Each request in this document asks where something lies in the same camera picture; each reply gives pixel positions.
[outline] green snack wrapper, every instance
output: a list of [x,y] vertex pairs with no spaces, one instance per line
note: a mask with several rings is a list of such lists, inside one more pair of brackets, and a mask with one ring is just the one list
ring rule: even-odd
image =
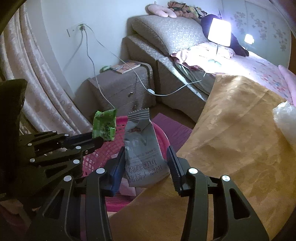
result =
[[104,141],[114,141],[116,131],[115,110],[97,111],[93,122],[93,138],[102,137]]

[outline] white cable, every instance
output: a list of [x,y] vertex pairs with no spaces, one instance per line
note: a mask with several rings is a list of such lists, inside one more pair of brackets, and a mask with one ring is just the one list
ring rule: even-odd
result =
[[82,30],[84,30],[85,35],[86,35],[86,53],[87,53],[87,57],[91,60],[91,62],[93,64],[93,67],[94,67],[94,76],[96,78],[96,83],[98,84],[99,91],[100,91],[101,95],[104,97],[104,99],[113,107],[113,109],[115,109],[114,105],[111,104],[111,102],[103,95],[103,93],[101,91],[101,87],[99,85],[98,78],[96,77],[96,69],[95,69],[95,66],[94,66],[94,62],[91,59],[91,57],[89,56],[89,41],[88,41],[87,32],[86,32],[85,28],[82,28]]
[[186,85],[183,85],[181,88],[179,88],[179,89],[177,89],[176,91],[174,91],[174,92],[172,92],[172,93],[170,93],[170,94],[167,94],[167,95],[157,95],[157,94],[155,94],[155,92],[154,92],[154,90],[152,90],[152,89],[147,89],[146,87],[145,87],[145,85],[143,84],[143,82],[142,82],[142,80],[141,80],[141,78],[138,76],[138,74],[135,72],[135,70],[133,69],[133,68],[131,68],[126,62],[124,62],[121,58],[119,58],[118,56],[116,56],[114,53],[112,53],[108,48],[106,48],[103,44],[101,44],[100,43],[100,41],[96,38],[96,35],[95,35],[95,33],[94,33],[94,31],[92,30],[92,28],[90,27],[90,26],[88,26],[87,24],[85,24],[85,23],[83,23],[83,24],[81,24],[81,26],[83,26],[83,25],[85,25],[86,27],[88,27],[91,31],[92,31],[92,33],[94,34],[94,37],[95,37],[95,39],[96,39],[96,41],[103,47],[103,48],[105,48],[109,53],[111,53],[112,55],[114,55],[116,58],[118,58],[120,61],[122,61],[124,64],[126,64],[135,74],[136,74],[136,76],[138,77],[138,79],[140,80],[140,82],[141,82],[141,84],[143,85],[143,87],[149,92],[149,93],[151,93],[152,95],[155,95],[155,96],[169,96],[169,95],[171,95],[171,94],[174,94],[174,93],[176,93],[177,91],[179,91],[180,89],[182,89],[182,88],[184,88],[185,86],[187,86],[187,85],[191,85],[191,84],[194,84],[194,83],[198,83],[198,82],[201,82],[202,80],[199,80],[199,81],[195,81],[195,82],[191,82],[191,83],[188,83],[188,84],[186,84]]

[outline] lamp shade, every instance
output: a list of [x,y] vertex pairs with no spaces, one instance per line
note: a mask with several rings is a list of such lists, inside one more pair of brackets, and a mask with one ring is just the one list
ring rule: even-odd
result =
[[244,38],[244,41],[247,43],[247,44],[253,44],[255,42],[254,38],[252,35],[250,34],[246,34],[245,38]]
[[225,20],[213,18],[208,40],[226,47],[230,46],[231,24]]

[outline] pink bedspread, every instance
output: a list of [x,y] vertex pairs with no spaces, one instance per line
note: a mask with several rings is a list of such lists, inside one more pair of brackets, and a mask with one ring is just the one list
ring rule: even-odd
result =
[[[203,57],[200,56],[197,49],[192,48],[191,50],[179,51],[174,56],[177,57],[175,61],[185,63],[188,66],[199,66],[207,73],[245,76],[293,103],[288,85],[279,68],[255,53],[250,51],[249,53],[248,57],[235,55],[231,59],[216,56],[216,52],[213,53],[213,56]],[[220,62],[221,66],[208,62],[211,58]]]

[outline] curtain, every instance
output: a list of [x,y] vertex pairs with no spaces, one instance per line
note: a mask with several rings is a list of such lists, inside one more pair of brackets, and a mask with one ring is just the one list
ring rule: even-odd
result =
[[25,4],[0,36],[0,68],[7,80],[28,81],[23,114],[37,131],[76,135],[92,130],[46,63],[32,33]]

